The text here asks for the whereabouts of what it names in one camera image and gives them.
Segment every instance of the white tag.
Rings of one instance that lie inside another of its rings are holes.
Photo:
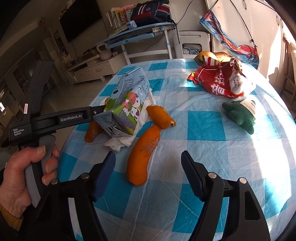
[[[256,118],[256,105],[254,104],[253,101],[251,101],[250,99],[244,99],[242,102],[240,102],[240,104],[246,107],[251,112],[251,114]]]
[[[27,114],[28,113],[28,104],[25,104],[25,107],[24,107],[24,114]]]

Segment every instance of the human hand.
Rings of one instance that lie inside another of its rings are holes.
[[[27,147],[14,153],[7,163],[3,183],[0,186],[0,203],[6,211],[16,218],[21,218],[27,206],[31,204],[24,170],[31,162],[40,161],[45,156],[45,152],[45,146]],[[42,182],[45,185],[48,185],[52,179],[57,177],[57,157],[59,157],[59,151],[55,145],[51,158],[44,165],[46,174],[42,177]]]

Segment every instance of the crumpled white tissue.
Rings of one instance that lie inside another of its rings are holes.
[[[131,144],[133,143],[134,139],[136,138],[136,135],[139,132],[139,130],[142,129],[143,125],[147,121],[151,120],[150,117],[149,117],[149,114],[147,112],[147,109],[146,109],[147,106],[156,105],[156,101],[158,99],[159,99],[159,96],[153,96],[152,95],[152,89],[149,88],[147,97],[146,97],[146,99],[144,101],[143,108],[142,108],[141,114],[139,116],[135,131],[134,131],[134,134],[132,136],[130,136],[130,137],[112,137],[109,141],[107,141],[105,143],[105,146],[109,146],[112,150],[114,150],[116,152],[119,152],[120,148],[122,148],[124,146],[130,147]],[[101,102],[101,105],[104,105],[104,104],[105,104],[105,100],[103,100]]]

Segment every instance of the black flat screen tv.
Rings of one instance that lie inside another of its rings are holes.
[[[59,20],[68,42],[102,18],[96,0],[76,0]]]

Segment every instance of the dried orange peel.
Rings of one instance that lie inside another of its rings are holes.
[[[147,181],[147,167],[152,152],[160,139],[160,128],[151,126],[136,142],[128,158],[126,178],[135,186],[141,186]]]
[[[176,126],[177,124],[162,106],[147,106],[147,112],[152,121],[162,130],[167,129],[170,125]]]
[[[102,132],[102,127],[96,122],[96,121],[92,121],[90,124],[89,124],[89,127],[87,129],[87,132],[84,136],[84,140],[87,142],[87,143],[91,143],[94,141],[94,138],[100,134]]]

